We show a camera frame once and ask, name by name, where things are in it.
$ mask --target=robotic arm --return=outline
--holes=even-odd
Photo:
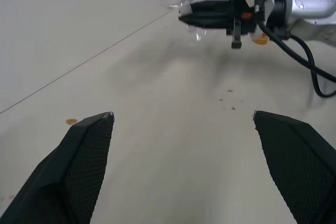
[[[301,30],[308,31],[305,31],[305,39],[314,39],[317,29],[330,30],[330,25],[336,25],[336,0],[203,1],[191,4],[191,9],[192,13],[179,17],[180,21],[205,29],[226,29],[227,35],[233,37],[232,48],[241,47],[240,37],[245,34],[250,34],[258,44],[267,42],[256,16],[281,39],[289,38],[288,23],[295,19],[305,21],[306,25],[300,26]]]

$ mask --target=yellow object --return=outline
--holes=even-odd
[[[253,42],[258,45],[266,45],[268,42],[268,36],[266,34],[263,34],[260,39],[255,39]]]

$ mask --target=white table surface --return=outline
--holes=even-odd
[[[149,10],[146,0],[52,0],[43,15],[31,7],[41,10],[38,1],[14,1],[13,16],[0,12],[2,25],[32,13],[0,31],[0,212],[59,144],[67,119],[113,111],[91,223],[296,223],[269,175],[252,114],[309,122],[336,147],[336,103],[317,98],[309,71],[276,45],[246,37],[231,50],[225,32],[195,42],[176,11]],[[334,49],[309,45],[317,64],[336,73]]]

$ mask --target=small orange drop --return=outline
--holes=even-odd
[[[69,125],[74,125],[78,122],[78,120],[77,119],[68,119],[65,122]]]

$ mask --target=black cable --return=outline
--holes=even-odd
[[[315,66],[315,61],[314,61],[313,54],[311,53],[311,51],[310,51],[309,47],[307,46],[307,44],[302,39],[300,39],[299,37],[297,37],[295,35],[291,35],[290,38],[293,39],[293,40],[295,40],[297,43],[300,44],[300,46],[306,52],[306,55],[307,55],[309,63]],[[319,97],[329,98],[329,97],[333,97],[333,96],[336,95],[336,90],[333,91],[330,94],[323,94],[322,91],[321,91],[321,89],[320,89],[320,86],[319,86],[319,81],[317,79],[317,74],[315,72],[313,72],[313,71],[310,71],[310,74],[311,74],[311,80],[313,82],[314,90],[315,90],[316,94]]]
[[[294,52],[292,49],[290,49],[285,43],[282,42],[282,40],[276,36],[271,30],[269,30],[265,24],[260,21],[258,18],[255,17],[256,23],[259,25],[260,29],[272,40],[275,42],[283,51],[285,51],[292,59],[299,62],[304,67],[310,69],[313,73],[318,74],[324,78],[326,78],[329,81],[332,81],[336,83],[336,77],[323,71],[322,69],[315,66],[315,64],[310,63],[309,61],[303,59],[301,56],[299,56],[296,52]]]

